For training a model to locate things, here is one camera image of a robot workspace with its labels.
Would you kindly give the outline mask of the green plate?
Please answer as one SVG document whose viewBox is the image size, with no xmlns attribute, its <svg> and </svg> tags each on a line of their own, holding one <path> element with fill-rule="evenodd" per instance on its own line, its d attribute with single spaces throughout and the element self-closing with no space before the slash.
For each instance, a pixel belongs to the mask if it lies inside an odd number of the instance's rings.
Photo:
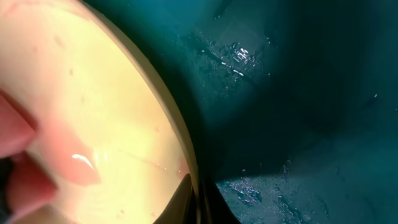
<svg viewBox="0 0 398 224">
<path fill-rule="evenodd" d="M 57 186 L 13 223 L 154 223 L 185 175 L 192 141 L 158 72 L 81 1 L 1 2 L 1 94 L 35 129 L 26 153 Z"/>
</svg>

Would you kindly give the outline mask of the dark sponge with red base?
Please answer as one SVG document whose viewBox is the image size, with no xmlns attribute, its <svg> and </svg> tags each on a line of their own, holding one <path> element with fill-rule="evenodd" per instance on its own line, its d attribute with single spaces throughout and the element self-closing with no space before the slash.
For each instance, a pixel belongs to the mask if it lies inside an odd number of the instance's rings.
<svg viewBox="0 0 398 224">
<path fill-rule="evenodd" d="M 1 94 L 1 223 L 13 223 L 46 206 L 57 186 L 27 153 L 35 129 Z"/>
</svg>

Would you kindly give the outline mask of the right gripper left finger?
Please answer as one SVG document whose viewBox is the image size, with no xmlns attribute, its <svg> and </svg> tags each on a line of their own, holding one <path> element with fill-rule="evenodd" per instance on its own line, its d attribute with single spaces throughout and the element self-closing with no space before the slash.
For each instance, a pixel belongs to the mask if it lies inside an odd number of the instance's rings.
<svg viewBox="0 0 398 224">
<path fill-rule="evenodd" d="M 154 224 L 196 224 L 197 206 L 190 174 L 182 179 Z"/>
</svg>

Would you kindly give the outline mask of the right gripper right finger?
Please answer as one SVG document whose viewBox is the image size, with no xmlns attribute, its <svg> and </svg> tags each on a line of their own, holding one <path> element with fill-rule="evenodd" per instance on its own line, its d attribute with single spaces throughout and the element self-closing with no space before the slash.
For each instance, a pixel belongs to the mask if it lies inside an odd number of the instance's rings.
<svg viewBox="0 0 398 224">
<path fill-rule="evenodd" d="M 241 224 L 211 179 L 201 182 L 199 199 L 202 224 Z"/>
</svg>

